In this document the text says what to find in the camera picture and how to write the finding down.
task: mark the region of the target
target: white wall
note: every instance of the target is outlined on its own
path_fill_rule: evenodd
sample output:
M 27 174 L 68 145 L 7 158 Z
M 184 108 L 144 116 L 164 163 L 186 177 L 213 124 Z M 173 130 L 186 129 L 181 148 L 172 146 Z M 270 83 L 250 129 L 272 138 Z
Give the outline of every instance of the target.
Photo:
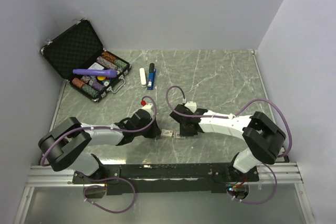
M 258 49 L 318 223 L 335 223 L 336 0 L 284 0 Z
M 38 53 L 58 34 L 42 0 L 0 0 L 0 216 L 12 223 L 37 143 L 48 132 L 61 79 Z
M 58 26 L 89 18 L 106 48 L 257 48 L 282 0 L 45 0 Z

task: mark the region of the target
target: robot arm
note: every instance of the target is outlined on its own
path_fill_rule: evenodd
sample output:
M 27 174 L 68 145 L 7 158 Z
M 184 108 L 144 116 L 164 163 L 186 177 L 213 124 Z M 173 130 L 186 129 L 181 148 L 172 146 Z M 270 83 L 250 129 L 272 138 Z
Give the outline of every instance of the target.
M 260 163 L 274 164 L 285 141 L 285 133 L 262 112 L 252 116 L 224 115 L 207 109 L 197 109 L 195 102 L 179 104 L 177 112 L 187 115 L 219 115 L 228 119 L 213 117 L 187 118 L 172 112 L 170 116 L 180 124 L 180 136 L 194 136 L 214 132 L 245 140 L 248 147 L 232 160 L 231 174 L 241 177 Z
M 145 127 L 153 118 L 153 105 L 151 103 L 143 106 L 137 110 L 131 118 L 125 118 L 118 123 L 107 125 L 106 129 L 95 129 L 96 125 L 89 125 L 79 122 L 76 118 L 68 118 L 64 120 L 59 126 L 45 135 L 38 143 L 38 146 L 45 153 L 51 145 L 70 130 L 79 127 L 90 127 L 88 130 L 81 130 L 68 135 L 67 139 L 59 142 L 47 156 L 51 167 L 54 171 L 70 168 L 84 173 L 93 178 L 100 178 L 103 171 L 102 164 L 99 159 L 93 154 L 83 153 L 86 146 L 110 144 L 110 145 L 124 145 L 131 143 L 137 136 L 144 136 L 145 138 L 156 138 L 161 134 L 156 120 L 147 129 L 136 132 L 126 133 L 111 130 L 137 130 Z

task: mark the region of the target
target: open case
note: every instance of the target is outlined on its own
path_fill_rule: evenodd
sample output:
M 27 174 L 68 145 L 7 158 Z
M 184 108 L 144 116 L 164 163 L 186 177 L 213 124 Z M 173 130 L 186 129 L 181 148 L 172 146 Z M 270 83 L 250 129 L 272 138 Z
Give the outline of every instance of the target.
M 62 78 L 66 79 L 74 89 L 93 102 L 98 102 L 103 99 L 109 91 L 117 93 L 126 84 L 124 77 L 132 68 L 127 61 L 104 49 L 92 25 L 85 18 L 42 47 L 40 52 Z M 103 67 L 101 69 L 108 69 L 108 67 L 97 62 L 99 57 L 101 60 L 101 56 L 107 54 L 119 64 L 116 78 L 99 80 L 99 78 L 91 77 L 92 79 L 90 79 L 90 81 L 85 82 L 86 76 L 79 76 L 72 73 L 74 69 L 88 69 L 94 65 L 100 65 Z M 99 86 L 98 89 L 94 89 L 96 92 L 87 92 L 86 89 L 81 89 L 78 85 L 73 84 L 74 79 L 77 80 L 76 78 L 82 80 L 92 89 L 96 87 L 92 85 L 95 81 L 103 87 Z

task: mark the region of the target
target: gray marble surface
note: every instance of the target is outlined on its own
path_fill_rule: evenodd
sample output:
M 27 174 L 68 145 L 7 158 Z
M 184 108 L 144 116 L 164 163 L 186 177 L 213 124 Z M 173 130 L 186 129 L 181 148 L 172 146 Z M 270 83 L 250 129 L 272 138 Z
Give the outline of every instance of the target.
M 93 103 L 71 86 L 66 85 L 57 113 L 58 125 L 69 116 L 88 124 L 111 124 L 131 116 L 141 105 L 144 95 L 157 103 L 157 122 L 161 129 L 179 131 L 179 125 L 169 117 L 165 92 L 171 85 L 180 85 L 187 101 L 198 108 L 218 113 L 235 113 L 254 98 L 265 98 L 258 71 L 250 50 L 113 50 L 112 53 L 132 64 L 126 76 L 127 84 L 117 94 L 108 93 L 99 103 Z M 155 89 L 140 85 L 139 69 L 149 64 L 156 67 Z M 172 90 L 171 102 L 182 103 L 179 90 Z M 252 104 L 242 115 L 262 111 L 269 117 L 264 103 Z M 207 163 L 230 162 L 247 147 L 243 140 L 215 133 L 195 137 L 159 138 L 137 137 L 124 146 L 91 146 L 85 152 L 96 154 L 106 164 L 143 163 Z

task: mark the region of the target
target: case handle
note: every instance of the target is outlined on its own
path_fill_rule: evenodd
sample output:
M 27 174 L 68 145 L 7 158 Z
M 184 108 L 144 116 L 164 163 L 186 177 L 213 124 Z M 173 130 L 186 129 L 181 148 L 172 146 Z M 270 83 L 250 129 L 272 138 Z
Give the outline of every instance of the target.
M 119 79 L 122 79 L 123 83 L 119 87 L 117 87 L 116 90 L 113 90 L 112 87 L 111 87 L 111 89 L 109 89 L 109 91 L 111 91 L 113 94 L 116 94 L 126 84 L 126 80 L 125 80 L 124 76 L 120 76 Z

